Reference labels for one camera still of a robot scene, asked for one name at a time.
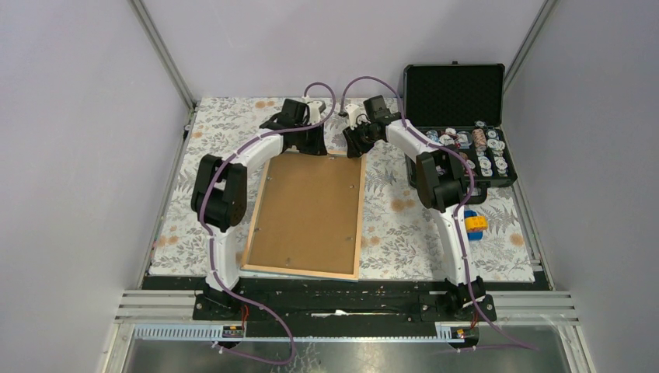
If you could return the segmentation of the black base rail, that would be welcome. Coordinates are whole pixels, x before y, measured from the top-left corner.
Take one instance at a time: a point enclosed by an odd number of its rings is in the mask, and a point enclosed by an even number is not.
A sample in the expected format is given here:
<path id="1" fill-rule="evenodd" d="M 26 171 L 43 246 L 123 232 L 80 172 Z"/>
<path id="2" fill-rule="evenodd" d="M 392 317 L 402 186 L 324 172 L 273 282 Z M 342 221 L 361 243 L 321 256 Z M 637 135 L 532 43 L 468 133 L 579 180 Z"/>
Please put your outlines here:
<path id="1" fill-rule="evenodd" d="M 249 337 L 425 337 L 435 323 L 466 329 L 497 320 L 491 295 L 447 281 L 244 278 L 231 295 L 204 285 L 195 321 L 237 322 Z"/>

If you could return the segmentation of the aluminium frame rails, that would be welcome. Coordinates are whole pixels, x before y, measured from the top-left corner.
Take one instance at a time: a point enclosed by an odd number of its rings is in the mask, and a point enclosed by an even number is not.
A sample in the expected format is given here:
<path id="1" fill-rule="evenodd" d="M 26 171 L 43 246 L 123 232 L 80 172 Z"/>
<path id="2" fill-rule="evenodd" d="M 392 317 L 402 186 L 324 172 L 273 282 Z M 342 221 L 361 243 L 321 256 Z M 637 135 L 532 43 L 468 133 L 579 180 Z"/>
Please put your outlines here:
<path id="1" fill-rule="evenodd" d="M 523 325 L 532 322 L 578 322 L 571 295 L 565 291 L 491 291 L 483 310 L 492 320 Z M 117 321 L 237 321 L 266 320 L 268 306 L 283 319 L 372 315 L 398 316 L 408 321 L 457 322 L 444 304 L 443 291 L 394 291 L 384 287 L 365 291 L 266 291 L 244 305 L 232 297 L 209 300 L 193 291 L 125 291 Z"/>

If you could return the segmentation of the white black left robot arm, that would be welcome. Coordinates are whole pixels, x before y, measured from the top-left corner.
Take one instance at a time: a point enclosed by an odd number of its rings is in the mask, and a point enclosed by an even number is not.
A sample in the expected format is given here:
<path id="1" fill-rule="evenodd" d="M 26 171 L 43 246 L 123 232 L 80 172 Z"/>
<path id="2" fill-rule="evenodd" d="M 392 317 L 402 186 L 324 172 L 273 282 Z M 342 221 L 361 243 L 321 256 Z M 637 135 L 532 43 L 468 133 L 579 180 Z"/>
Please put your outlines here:
<path id="1" fill-rule="evenodd" d="M 326 155 L 325 119 L 321 118 L 325 110 L 321 100 L 286 99 L 281 110 L 244 145 L 225 158 L 206 154 L 199 162 L 190 207 L 210 234 L 206 283 L 218 291 L 211 309 L 222 319 L 234 318 L 241 309 L 241 299 L 233 292 L 240 278 L 235 227 L 246 214 L 248 176 L 291 148 L 302 154 Z"/>

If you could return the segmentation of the floral tablecloth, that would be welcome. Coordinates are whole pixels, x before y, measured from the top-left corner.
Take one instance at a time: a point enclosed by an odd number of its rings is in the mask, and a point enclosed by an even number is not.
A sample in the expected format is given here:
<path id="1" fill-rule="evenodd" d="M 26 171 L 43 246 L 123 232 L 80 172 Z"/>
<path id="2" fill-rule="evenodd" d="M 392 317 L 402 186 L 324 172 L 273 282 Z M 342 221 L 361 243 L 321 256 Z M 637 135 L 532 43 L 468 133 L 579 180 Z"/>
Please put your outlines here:
<path id="1" fill-rule="evenodd" d="M 155 240 L 148 269 L 152 276 L 202 277 L 207 273 L 207 233 L 190 208 L 198 163 L 208 153 L 224 155 L 238 148 L 281 105 L 280 98 L 202 99 Z M 403 153 L 378 143 L 366 159 L 360 279 L 443 280 L 448 256 L 430 213 L 408 184 Z M 481 278 L 533 281 L 513 190 L 489 190 L 486 201 L 474 211 L 488 221 L 483 238 L 471 244 L 469 255 Z"/>

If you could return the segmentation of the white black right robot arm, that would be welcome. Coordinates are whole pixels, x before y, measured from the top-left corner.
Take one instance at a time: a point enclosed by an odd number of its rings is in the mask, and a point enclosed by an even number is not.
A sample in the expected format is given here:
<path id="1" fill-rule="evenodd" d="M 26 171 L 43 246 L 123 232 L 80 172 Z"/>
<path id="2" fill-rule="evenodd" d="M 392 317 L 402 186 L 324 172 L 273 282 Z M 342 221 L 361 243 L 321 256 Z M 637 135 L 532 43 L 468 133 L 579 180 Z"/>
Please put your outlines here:
<path id="1" fill-rule="evenodd" d="M 383 96 L 371 97 L 363 106 L 343 104 L 340 115 L 347 118 L 343 130 L 347 155 L 360 158 L 375 143 L 385 141 L 413 160 L 416 191 L 438 227 L 441 246 L 450 267 L 446 270 L 448 290 L 444 304 L 454 319 L 467 319 L 485 309 L 486 290 L 482 278 L 472 273 L 469 258 L 465 204 L 473 190 L 473 174 L 454 147 L 440 145 L 417 130 L 401 113 L 392 112 Z"/>

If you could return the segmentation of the brown poker chip stack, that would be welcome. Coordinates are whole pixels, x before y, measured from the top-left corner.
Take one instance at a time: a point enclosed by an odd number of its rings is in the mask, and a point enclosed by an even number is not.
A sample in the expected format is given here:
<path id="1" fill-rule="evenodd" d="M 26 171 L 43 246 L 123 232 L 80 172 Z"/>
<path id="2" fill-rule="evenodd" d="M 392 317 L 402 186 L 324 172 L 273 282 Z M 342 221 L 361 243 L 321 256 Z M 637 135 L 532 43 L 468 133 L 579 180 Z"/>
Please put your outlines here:
<path id="1" fill-rule="evenodd" d="M 474 129 L 472 131 L 472 139 L 475 150 L 477 150 L 478 152 L 486 151 L 488 138 L 482 129 L 480 128 Z"/>

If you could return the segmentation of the black poker chip case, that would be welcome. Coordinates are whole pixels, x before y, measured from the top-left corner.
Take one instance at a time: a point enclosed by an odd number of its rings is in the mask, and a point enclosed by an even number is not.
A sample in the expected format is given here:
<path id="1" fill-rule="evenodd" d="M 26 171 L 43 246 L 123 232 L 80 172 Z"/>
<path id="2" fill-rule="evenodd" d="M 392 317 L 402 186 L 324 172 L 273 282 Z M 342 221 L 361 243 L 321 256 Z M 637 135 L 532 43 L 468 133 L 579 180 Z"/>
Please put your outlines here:
<path id="1" fill-rule="evenodd" d="M 459 152 L 474 166 L 481 204 L 493 188 L 512 187 L 518 175 L 501 129 L 504 64 L 410 64 L 403 70 L 406 116 L 423 134 L 439 139 L 456 130 Z M 488 140 L 484 152 L 475 150 L 472 131 L 482 129 Z"/>

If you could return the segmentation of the blue yellow toy car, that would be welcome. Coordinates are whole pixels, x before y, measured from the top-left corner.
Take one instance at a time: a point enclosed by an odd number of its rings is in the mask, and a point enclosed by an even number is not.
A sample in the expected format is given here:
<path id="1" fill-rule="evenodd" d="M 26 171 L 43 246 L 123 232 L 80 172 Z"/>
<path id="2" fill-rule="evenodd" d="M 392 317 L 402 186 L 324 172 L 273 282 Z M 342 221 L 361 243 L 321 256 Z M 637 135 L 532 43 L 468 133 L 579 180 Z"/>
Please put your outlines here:
<path id="1" fill-rule="evenodd" d="M 468 240 L 482 240 L 484 232 L 489 228 L 489 223 L 486 217 L 477 214 L 473 210 L 465 210 L 463 216 Z"/>

